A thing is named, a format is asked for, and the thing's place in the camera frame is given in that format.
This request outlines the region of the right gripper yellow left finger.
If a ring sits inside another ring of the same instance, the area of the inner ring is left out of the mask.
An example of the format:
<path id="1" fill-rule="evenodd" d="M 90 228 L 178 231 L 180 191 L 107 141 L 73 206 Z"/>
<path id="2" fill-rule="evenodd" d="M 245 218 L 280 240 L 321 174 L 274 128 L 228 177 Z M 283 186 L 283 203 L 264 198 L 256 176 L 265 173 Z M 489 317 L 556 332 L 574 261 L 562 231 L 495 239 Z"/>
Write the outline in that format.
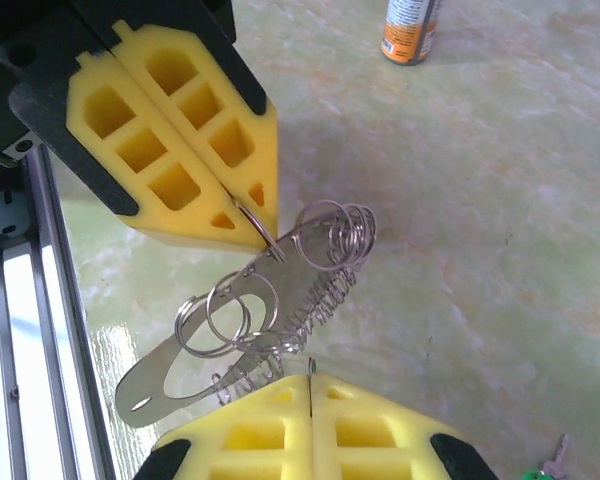
<path id="1" fill-rule="evenodd" d="M 172 429 L 136 479 L 309 479 L 309 381 L 291 375 Z"/>

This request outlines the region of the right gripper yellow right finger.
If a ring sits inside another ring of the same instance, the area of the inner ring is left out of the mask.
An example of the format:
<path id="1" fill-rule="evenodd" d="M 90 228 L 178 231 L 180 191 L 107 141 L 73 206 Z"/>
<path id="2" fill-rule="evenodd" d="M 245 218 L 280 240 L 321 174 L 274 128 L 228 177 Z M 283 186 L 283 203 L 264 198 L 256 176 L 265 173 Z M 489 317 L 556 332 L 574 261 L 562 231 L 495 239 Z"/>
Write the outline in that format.
<path id="1" fill-rule="evenodd" d="M 334 376 L 311 376 L 316 479 L 495 479 L 454 428 Z"/>

